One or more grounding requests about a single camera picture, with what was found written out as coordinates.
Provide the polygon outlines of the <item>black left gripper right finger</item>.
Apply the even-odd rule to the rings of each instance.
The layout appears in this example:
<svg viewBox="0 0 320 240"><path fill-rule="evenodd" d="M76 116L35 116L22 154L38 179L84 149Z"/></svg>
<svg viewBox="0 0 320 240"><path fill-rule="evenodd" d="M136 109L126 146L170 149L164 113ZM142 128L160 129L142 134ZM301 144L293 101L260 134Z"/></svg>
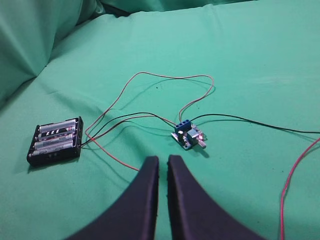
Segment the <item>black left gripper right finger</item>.
<svg viewBox="0 0 320 240"><path fill-rule="evenodd" d="M262 240L221 208L179 155L168 157L168 212L173 240Z"/></svg>

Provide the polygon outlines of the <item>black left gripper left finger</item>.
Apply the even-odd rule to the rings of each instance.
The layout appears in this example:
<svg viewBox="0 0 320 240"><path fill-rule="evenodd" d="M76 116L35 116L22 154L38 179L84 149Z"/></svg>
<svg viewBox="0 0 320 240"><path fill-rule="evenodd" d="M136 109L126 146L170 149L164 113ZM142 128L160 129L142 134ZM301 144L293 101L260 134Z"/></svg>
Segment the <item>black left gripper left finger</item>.
<svg viewBox="0 0 320 240"><path fill-rule="evenodd" d="M159 159L148 156L122 195L69 240L153 240L158 214Z"/></svg>

